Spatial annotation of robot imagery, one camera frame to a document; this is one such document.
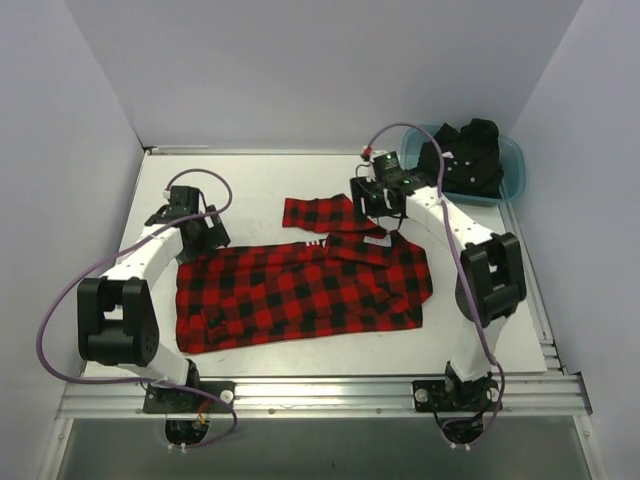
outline white wall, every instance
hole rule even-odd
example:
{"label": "white wall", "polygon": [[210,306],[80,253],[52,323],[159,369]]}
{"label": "white wall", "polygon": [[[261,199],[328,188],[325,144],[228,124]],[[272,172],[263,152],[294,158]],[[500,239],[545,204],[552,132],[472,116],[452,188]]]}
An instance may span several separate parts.
{"label": "white wall", "polygon": [[[0,478],[31,480],[62,394],[35,355],[48,303],[121,235],[142,150],[62,0],[0,14]],[[77,361],[75,307],[46,349]]]}
{"label": "white wall", "polygon": [[67,0],[145,145],[347,148],[508,131],[581,0]]}
{"label": "white wall", "polygon": [[639,31],[637,0],[586,0],[512,132],[518,218],[612,479],[640,470]]}

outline white label on black cloth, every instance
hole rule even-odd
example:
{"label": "white label on black cloth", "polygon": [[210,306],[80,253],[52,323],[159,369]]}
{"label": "white label on black cloth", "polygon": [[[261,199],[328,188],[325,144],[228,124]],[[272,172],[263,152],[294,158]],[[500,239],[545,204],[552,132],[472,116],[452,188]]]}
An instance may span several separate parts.
{"label": "white label on black cloth", "polygon": [[378,245],[379,247],[390,247],[391,236],[387,235],[384,238],[364,237],[364,243],[370,243],[371,245]]}

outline blue plastic basket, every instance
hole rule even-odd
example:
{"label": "blue plastic basket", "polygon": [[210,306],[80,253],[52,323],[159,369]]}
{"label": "blue plastic basket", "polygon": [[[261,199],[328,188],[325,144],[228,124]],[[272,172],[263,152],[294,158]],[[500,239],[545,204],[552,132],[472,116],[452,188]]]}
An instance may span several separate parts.
{"label": "blue plastic basket", "polygon": [[[435,125],[421,125],[421,127],[432,135],[435,135],[440,130],[440,127]],[[425,138],[425,135],[418,130],[410,129],[405,134],[400,150],[400,161],[404,168],[415,168],[418,165],[420,150],[422,150],[422,145],[425,141],[428,142],[429,139]],[[498,146],[500,147],[500,163],[502,163],[502,168],[504,169],[504,178],[500,186],[502,198],[447,193],[449,200],[467,205],[493,206],[511,202],[522,195],[526,176],[522,150],[520,150],[516,142],[503,135],[498,137]]]}

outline red and black plaid shirt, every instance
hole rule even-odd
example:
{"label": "red and black plaid shirt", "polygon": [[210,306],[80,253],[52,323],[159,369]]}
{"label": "red and black plaid shirt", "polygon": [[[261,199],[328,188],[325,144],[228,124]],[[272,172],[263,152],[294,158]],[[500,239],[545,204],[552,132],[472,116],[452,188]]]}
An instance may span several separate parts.
{"label": "red and black plaid shirt", "polygon": [[181,351],[422,325],[422,303],[433,291],[422,248],[398,232],[379,240],[386,231],[356,219],[345,195],[287,198],[283,226],[329,235],[323,241],[220,249],[180,266]]}

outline black garment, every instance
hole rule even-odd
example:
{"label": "black garment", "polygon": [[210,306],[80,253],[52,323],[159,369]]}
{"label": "black garment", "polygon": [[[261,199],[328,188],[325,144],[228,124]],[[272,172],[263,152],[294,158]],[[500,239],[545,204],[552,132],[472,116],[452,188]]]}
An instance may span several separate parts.
{"label": "black garment", "polygon": [[[458,132],[444,124],[435,139],[442,147],[445,159],[443,191],[478,197],[500,198],[500,183],[504,176],[498,147],[498,127],[489,120],[474,118]],[[447,158],[447,152],[453,158]],[[425,143],[420,151],[418,170],[434,181],[440,163],[435,148]]]}

